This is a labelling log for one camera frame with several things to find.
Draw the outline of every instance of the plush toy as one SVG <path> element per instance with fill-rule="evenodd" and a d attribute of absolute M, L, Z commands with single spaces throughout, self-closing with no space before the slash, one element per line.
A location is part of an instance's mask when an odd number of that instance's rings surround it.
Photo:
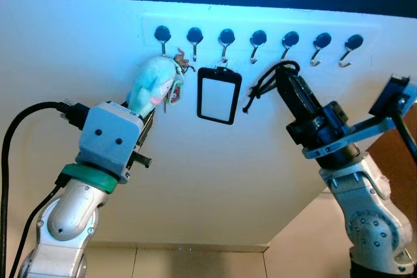
<path fill-rule="evenodd" d="M 167 57 L 153 57 L 138 70 L 134 87 L 128 95 L 128 108 L 146 117 L 160 104 L 173 85 L 182 85 L 180 66 Z"/>

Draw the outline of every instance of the blue plush toy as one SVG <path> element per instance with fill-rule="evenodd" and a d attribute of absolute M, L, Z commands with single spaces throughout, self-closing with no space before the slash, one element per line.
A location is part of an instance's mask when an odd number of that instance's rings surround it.
<path fill-rule="evenodd" d="M 150 58 L 139 67 L 134 87 L 127 99 L 129 109 L 146 117 L 164 100 L 171 88 L 182 85 L 183 79 L 181 68 L 173 59 Z"/>

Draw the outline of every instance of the white wall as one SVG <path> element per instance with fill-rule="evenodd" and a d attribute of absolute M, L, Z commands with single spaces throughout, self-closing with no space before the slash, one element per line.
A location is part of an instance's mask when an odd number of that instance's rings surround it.
<path fill-rule="evenodd" d="M 242 113 L 247 91 L 283 52 L 280 40 L 296 30 L 300 42 L 288 54 L 322 104 L 340 102 L 351 122 L 367 111 L 392 72 L 415 70 L 417 20 L 278 8 L 243 8 L 125 0 L 0 0 L 0 135 L 28 105 L 70 98 L 86 105 L 121 102 L 136 66 L 161 53 L 153 38 L 157 25 L 171 29 L 167 54 L 177 47 L 192 59 L 186 41 L 199 26 L 197 68 L 213 66 L 223 28 L 235 31 L 227 50 L 229 67 L 243 77 L 232 126 L 196 116 L 197 74 L 186 74 L 182 102 L 158 108 L 142 153 L 150 169 L 136 165 L 129 184 L 119 186 L 100 211 L 98 241 L 266 245 L 314 199 L 324 185 L 314 161 L 305 160 L 285 126 L 293 120 L 276 92 Z M 268 42 L 249 63 L 253 31 Z M 333 41 L 312 68 L 315 36 Z M 363 34 L 364 46 L 351 54 L 352 66 L 337 61 L 344 41 Z M 27 214 L 53 187 L 78 152 L 79 131 L 57 112 L 37 113 L 19 128 L 11 149 L 10 218 L 22 227 Z"/>

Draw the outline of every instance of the black badge holder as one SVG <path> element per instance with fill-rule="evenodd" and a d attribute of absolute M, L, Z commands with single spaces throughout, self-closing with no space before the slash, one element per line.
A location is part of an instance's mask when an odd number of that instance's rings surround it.
<path fill-rule="evenodd" d="M 197 116 L 232 125 L 242 84 L 239 73 L 226 68 L 198 70 Z"/>

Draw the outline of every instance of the badge holder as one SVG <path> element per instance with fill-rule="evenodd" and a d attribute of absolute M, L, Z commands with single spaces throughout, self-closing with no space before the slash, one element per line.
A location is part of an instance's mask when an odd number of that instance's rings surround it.
<path fill-rule="evenodd" d="M 198 70 L 197 116 L 232 125 L 235 120 L 242 76 L 223 67 Z"/>

